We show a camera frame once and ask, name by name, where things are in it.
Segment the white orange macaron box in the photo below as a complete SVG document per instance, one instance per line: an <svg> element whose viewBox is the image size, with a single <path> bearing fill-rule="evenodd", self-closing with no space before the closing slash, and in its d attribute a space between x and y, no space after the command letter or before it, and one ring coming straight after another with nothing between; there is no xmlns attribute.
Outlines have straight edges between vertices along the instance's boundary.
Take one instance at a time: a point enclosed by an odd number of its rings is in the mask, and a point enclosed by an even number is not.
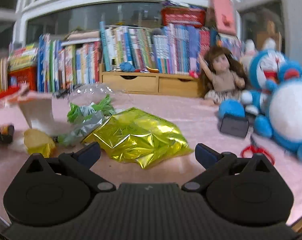
<svg viewBox="0 0 302 240"><path fill-rule="evenodd" d="M19 107L28 126L47 135L60 135L71 130L71 124L67 122L69 104L65 99L30 90L18 93L5 103Z"/></svg>

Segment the white rabbit plush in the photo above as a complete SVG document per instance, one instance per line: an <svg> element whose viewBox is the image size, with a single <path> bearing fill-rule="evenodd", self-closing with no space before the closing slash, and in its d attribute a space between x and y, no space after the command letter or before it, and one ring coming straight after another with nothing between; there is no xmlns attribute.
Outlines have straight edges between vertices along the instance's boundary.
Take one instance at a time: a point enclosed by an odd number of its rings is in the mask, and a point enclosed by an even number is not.
<svg viewBox="0 0 302 240"><path fill-rule="evenodd" d="M276 42L272 38L267 38L264 41L263 46L262 46L262 50L275 49L275 48L276 48ZM251 40L251 39L246 40L244 55L240 59L240 63L243 65L246 73L248 73L251 61L257 53L258 53L258 50L256 49L253 40Z"/></svg>

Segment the yellow snack wrapper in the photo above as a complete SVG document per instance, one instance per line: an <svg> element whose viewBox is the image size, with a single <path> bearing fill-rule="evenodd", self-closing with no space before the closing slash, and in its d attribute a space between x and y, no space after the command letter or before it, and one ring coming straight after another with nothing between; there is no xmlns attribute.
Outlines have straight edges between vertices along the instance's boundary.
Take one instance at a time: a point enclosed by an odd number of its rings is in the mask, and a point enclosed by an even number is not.
<svg viewBox="0 0 302 240"><path fill-rule="evenodd" d="M29 155L39 153L49 158L56 150L53 139L38 129L28 129L24 132L24 144Z"/></svg>

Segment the dark grey speaker box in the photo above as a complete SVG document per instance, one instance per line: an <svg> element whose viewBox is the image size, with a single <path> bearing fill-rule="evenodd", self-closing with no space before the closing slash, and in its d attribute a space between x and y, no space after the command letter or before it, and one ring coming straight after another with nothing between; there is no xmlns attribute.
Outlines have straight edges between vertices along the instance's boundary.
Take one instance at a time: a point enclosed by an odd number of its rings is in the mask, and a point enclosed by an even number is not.
<svg viewBox="0 0 302 240"><path fill-rule="evenodd" d="M234 137L245 138L249 130L249 120L246 117L226 114L221 120L219 131Z"/></svg>

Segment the brown haired doll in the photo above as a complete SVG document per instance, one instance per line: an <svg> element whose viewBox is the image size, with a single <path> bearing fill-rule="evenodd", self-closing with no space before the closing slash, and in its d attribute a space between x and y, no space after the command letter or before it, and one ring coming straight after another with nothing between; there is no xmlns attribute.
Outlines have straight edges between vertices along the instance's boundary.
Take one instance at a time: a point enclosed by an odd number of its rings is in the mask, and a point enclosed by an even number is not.
<svg viewBox="0 0 302 240"><path fill-rule="evenodd" d="M215 106L223 101L240 100L247 77L243 65L231 51L211 46L205 56L199 56L200 81L205 105Z"/></svg>

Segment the pink box on books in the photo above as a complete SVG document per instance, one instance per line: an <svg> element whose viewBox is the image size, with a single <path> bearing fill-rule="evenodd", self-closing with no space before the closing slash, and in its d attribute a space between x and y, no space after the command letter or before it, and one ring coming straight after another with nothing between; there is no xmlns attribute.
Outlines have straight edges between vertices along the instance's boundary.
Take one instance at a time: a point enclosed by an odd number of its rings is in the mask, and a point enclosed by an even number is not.
<svg viewBox="0 0 302 240"><path fill-rule="evenodd" d="M236 36L235 10L231 0L211 0L219 33Z"/></svg>

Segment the green clear plastic wrapper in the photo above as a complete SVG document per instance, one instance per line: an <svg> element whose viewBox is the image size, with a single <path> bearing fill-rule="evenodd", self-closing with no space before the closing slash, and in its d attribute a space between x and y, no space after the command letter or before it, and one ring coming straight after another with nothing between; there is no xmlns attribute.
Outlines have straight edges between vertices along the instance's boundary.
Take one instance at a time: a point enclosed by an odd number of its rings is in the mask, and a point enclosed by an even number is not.
<svg viewBox="0 0 302 240"><path fill-rule="evenodd" d="M71 131L52 137L53 141L68 147L82 142L91 132L101 126L107 117L114 115L111 97L107 94L98 104L79 106L70 103L67 121L72 124Z"/></svg>

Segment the blue yarn ball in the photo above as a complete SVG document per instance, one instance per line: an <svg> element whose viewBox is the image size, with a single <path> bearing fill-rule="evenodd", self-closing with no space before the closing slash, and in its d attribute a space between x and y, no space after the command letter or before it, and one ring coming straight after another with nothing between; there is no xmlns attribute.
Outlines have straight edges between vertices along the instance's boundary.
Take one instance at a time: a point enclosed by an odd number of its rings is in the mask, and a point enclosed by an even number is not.
<svg viewBox="0 0 302 240"><path fill-rule="evenodd" d="M122 62L120 65L120 71L125 73L135 72L135 67L129 62Z"/></svg>

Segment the red crate left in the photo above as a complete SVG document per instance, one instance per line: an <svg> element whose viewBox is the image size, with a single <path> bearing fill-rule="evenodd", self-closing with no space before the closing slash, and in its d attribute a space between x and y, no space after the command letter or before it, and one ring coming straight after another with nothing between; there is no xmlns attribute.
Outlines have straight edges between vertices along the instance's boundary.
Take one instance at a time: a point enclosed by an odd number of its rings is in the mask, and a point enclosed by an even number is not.
<svg viewBox="0 0 302 240"><path fill-rule="evenodd" d="M32 66L9 72L8 83L9 86L20 88L28 85L30 90L37 91L37 68Z"/></svg>

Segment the clear plastic bag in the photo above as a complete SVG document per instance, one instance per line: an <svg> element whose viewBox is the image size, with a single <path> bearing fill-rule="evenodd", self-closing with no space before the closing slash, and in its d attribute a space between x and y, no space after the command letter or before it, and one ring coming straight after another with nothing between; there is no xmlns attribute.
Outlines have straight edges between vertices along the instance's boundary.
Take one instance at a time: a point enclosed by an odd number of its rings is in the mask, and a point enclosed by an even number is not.
<svg viewBox="0 0 302 240"><path fill-rule="evenodd" d="M91 103L99 103L107 95L115 95L114 90L105 83L92 83L81 85L70 92L68 102L78 106L87 106Z"/></svg>

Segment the red plastic basket top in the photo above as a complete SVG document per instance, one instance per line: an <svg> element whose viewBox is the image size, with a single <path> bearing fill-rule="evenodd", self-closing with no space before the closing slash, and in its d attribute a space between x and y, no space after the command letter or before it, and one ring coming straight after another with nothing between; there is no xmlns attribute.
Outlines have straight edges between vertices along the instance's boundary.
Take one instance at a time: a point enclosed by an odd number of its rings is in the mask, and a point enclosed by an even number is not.
<svg viewBox="0 0 302 240"><path fill-rule="evenodd" d="M205 24L206 11L185 7L165 7L161 10L161 17L163 25L171 23L201 28Z"/></svg>

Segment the book row on table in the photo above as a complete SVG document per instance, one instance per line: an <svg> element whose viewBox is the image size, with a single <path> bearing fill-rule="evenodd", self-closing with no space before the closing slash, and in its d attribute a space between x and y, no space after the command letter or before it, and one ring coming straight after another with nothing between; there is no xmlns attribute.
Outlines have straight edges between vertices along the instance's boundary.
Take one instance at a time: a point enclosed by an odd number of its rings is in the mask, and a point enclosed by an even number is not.
<svg viewBox="0 0 302 240"><path fill-rule="evenodd" d="M51 34L39 37L37 91L57 93L99 81L100 33L75 30L62 40Z"/></svg>

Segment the wooden drawer organizer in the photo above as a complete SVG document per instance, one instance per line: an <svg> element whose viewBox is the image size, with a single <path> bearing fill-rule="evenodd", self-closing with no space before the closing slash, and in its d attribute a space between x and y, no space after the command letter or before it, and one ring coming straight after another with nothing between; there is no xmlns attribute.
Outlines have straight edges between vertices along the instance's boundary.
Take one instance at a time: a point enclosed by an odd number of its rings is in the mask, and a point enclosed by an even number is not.
<svg viewBox="0 0 302 240"><path fill-rule="evenodd" d="M131 94L201 97L199 81L187 75L107 72L105 65L101 63L99 65L99 81L113 90Z"/></svg>

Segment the blue Doraemon plush sitting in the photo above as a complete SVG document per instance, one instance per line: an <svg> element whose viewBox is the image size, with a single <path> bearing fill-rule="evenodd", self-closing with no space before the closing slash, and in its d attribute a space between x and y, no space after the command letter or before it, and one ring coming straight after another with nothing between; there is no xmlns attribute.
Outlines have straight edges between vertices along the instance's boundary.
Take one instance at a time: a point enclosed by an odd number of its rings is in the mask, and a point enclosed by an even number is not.
<svg viewBox="0 0 302 240"><path fill-rule="evenodd" d="M271 90L279 83L296 77L302 77L302 67L298 62L290 61L274 49L260 51L248 68L252 88L243 90L238 101L224 100L219 106L219 118L227 114L239 117L264 115Z"/></svg>

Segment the gold foil snack bag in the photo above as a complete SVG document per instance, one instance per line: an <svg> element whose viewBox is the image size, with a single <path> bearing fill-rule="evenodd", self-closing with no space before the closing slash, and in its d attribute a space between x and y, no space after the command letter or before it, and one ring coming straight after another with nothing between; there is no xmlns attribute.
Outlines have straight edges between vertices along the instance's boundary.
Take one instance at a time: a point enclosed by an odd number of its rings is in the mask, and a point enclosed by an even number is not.
<svg viewBox="0 0 302 240"><path fill-rule="evenodd" d="M110 116L82 142L97 142L111 159L142 169L193 152L178 126L135 107Z"/></svg>

